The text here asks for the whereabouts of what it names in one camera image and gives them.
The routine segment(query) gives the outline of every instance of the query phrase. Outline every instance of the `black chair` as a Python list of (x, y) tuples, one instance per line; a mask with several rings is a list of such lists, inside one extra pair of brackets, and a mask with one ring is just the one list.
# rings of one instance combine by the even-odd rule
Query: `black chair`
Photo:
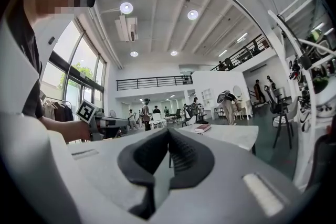
[(277, 104), (274, 101), (274, 99), (271, 95), (270, 88), (268, 86), (264, 86), (264, 90), (267, 92), (267, 94), (269, 96), (269, 99), (271, 101), (270, 111), (273, 114), (278, 114), (278, 116), (279, 116), (278, 130), (277, 130), (277, 135), (276, 135), (274, 143), (273, 143), (273, 148), (275, 148), (275, 146), (277, 145), (278, 137), (279, 137), (280, 131), (281, 131), (281, 119), (282, 119), (282, 117), (284, 117), (285, 121), (286, 121), (286, 127), (287, 127), (288, 139), (289, 139), (289, 148), (292, 149), (292, 139), (291, 139), (290, 125), (289, 125), (289, 122), (288, 122), (287, 113), (284, 112), (285, 109), (288, 111), (288, 109), (287, 109), (288, 104), (284, 103), (283, 99), (281, 100), (280, 104)]

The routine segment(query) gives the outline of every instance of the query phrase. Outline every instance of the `marble table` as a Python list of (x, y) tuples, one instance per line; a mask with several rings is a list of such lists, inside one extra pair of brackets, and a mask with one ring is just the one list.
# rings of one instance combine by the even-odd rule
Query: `marble table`
[[(196, 133), (195, 128), (201, 125), (202, 124), (192, 124), (180, 129)], [(255, 154), (255, 143), (258, 137), (258, 132), (258, 126), (211, 124), (211, 128), (203, 133), (203, 135), (216, 140), (225, 141), (227, 143), (237, 145), (247, 151), (252, 150), (253, 154)]]

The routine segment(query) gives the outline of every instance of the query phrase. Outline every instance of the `black metal railing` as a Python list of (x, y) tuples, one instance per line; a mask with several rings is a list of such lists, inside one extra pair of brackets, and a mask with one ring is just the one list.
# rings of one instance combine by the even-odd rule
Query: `black metal railing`
[(231, 55), (230, 57), (226, 58), (223, 65), (219, 64), (218, 66), (214, 67), (211, 70), (217, 71), (229, 71), (237, 66), (241, 65), (242, 63), (248, 61), (252, 57), (258, 55), (262, 51), (269, 48), (269, 45), (266, 39), (260, 34), (247, 45), (245, 45), (242, 49)]
[(177, 86), (193, 84), (191, 76), (175, 76), (175, 77), (152, 77), (140, 79), (122, 79), (117, 80), (117, 90), (132, 90), (163, 86)]

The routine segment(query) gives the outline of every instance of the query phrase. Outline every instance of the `mirror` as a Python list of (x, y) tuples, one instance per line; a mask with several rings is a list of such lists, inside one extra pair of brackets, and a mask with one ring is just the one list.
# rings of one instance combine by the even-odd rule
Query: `mirror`
[(241, 92), (242, 91), (241, 91), (241, 89), (240, 89), (239, 86), (235, 85), (233, 87), (233, 94), (235, 95), (235, 97), (237, 97), (237, 98), (242, 97), (242, 95), (241, 95), (242, 93)]

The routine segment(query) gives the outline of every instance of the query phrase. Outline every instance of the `white shirt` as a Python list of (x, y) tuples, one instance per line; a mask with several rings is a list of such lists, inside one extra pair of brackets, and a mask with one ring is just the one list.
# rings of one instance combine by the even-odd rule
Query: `white shirt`
[(129, 116), (129, 119), (130, 119), (130, 121), (135, 121), (135, 117), (134, 117), (135, 115), (134, 115), (134, 112), (130, 112), (130, 116)]

